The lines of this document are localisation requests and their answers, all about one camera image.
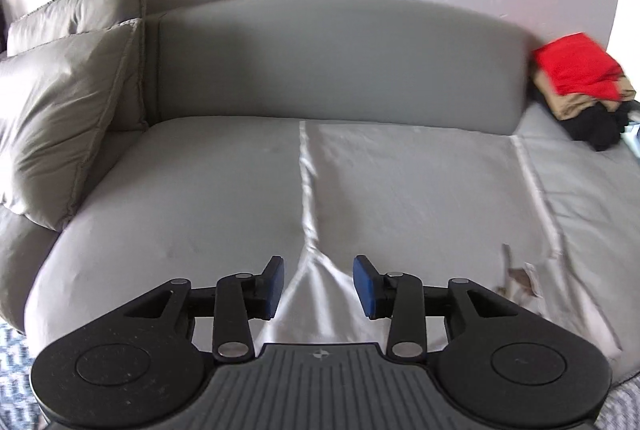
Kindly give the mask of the grey sofa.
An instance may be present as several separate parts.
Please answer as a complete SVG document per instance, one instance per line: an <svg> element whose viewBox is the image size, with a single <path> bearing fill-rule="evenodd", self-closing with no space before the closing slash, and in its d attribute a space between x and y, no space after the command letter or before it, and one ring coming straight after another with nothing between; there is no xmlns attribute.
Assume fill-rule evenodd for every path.
<svg viewBox="0 0 640 430"><path fill-rule="evenodd" d="M521 135L532 34L414 0L224 0L146 23L152 127L101 172L26 302L32 353L160 283L209 287L305 245L299 129Z"/></svg>

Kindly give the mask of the light grey garment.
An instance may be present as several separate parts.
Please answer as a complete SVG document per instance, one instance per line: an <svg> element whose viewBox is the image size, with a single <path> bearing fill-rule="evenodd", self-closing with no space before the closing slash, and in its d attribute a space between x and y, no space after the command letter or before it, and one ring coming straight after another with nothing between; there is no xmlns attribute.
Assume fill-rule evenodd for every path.
<svg viewBox="0 0 640 430"><path fill-rule="evenodd" d="M466 277L639 370L639 165L552 127L499 136L391 125L299 129L302 260L260 341L386 339L352 262L442 286Z"/></svg>

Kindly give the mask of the red folded garment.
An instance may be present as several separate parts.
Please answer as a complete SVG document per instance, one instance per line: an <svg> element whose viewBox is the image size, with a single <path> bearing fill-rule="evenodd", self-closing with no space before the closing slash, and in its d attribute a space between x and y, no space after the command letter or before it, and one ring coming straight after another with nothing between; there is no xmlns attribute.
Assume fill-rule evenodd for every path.
<svg viewBox="0 0 640 430"><path fill-rule="evenodd" d="M620 64L585 33L565 35L533 51L535 64L560 96L582 94L620 101Z"/></svg>

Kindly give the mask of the black folded garment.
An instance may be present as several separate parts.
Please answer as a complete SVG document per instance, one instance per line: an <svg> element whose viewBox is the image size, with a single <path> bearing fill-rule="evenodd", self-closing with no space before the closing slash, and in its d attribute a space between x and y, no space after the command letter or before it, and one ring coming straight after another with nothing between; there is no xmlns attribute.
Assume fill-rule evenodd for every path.
<svg viewBox="0 0 640 430"><path fill-rule="evenodd" d="M593 150L604 151L620 142L620 135L629 124L629 113L636 109L634 101L622 102L609 112L602 102L590 104L575 118L559 120L547 104L546 98L535 86L529 86L529 96L544 107L552 119L570 135L573 141L587 143Z"/></svg>

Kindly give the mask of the olive cushion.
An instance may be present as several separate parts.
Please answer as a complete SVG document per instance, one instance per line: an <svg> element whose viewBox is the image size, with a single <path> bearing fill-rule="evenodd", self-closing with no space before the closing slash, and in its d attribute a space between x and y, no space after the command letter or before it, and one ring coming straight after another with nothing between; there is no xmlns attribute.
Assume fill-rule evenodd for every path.
<svg viewBox="0 0 640 430"><path fill-rule="evenodd" d="M126 82L140 20L72 34L1 63L1 203L62 231L74 216Z"/></svg>
<svg viewBox="0 0 640 430"><path fill-rule="evenodd" d="M127 78L110 129L121 132L144 130L145 5L146 0L51 0L10 24L6 53L14 56L69 35L133 22L137 26L137 43L131 49Z"/></svg>

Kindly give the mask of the rear olive cushion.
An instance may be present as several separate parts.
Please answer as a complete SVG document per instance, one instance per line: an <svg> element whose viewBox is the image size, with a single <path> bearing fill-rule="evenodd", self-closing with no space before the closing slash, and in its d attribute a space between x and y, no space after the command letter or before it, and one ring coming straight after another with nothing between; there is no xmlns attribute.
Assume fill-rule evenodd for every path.
<svg viewBox="0 0 640 430"><path fill-rule="evenodd" d="M14 56L69 35L133 22L137 26L137 43L131 49L127 78L110 129L121 132L144 130L145 5L146 0L51 0L10 24L6 53Z"/></svg>

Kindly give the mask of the blue white patterned rug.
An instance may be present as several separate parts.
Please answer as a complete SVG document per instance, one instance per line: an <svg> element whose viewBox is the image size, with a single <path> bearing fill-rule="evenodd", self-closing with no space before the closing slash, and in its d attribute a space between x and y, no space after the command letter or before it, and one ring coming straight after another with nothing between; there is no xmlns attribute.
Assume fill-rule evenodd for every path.
<svg viewBox="0 0 640 430"><path fill-rule="evenodd" d="M25 337L4 320L0 329L0 416L1 428L36 430L47 427L32 394L29 372L32 357Z"/></svg>

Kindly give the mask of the front olive cushion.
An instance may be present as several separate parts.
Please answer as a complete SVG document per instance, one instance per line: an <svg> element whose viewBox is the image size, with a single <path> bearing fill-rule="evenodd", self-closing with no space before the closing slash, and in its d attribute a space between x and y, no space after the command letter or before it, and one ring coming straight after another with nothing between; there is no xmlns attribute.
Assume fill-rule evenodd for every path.
<svg viewBox="0 0 640 430"><path fill-rule="evenodd" d="M74 216L126 82L140 20L72 34L1 63L1 203L62 231Z"/></svg>

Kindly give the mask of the tan folded garment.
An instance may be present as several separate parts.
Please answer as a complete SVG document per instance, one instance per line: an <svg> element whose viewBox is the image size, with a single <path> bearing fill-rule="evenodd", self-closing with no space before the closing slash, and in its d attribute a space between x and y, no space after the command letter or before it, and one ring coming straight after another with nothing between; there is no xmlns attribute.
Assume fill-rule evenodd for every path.
<svg viewBox="0 0 640 430"><path fill-rule="evenodd" d="M636 98L636 90L623 74L578 74L557 86L541 67L530 69L534 98L546 107L559 121L577 118L585 110L602 104L606 112L613 113Z"/></svg>

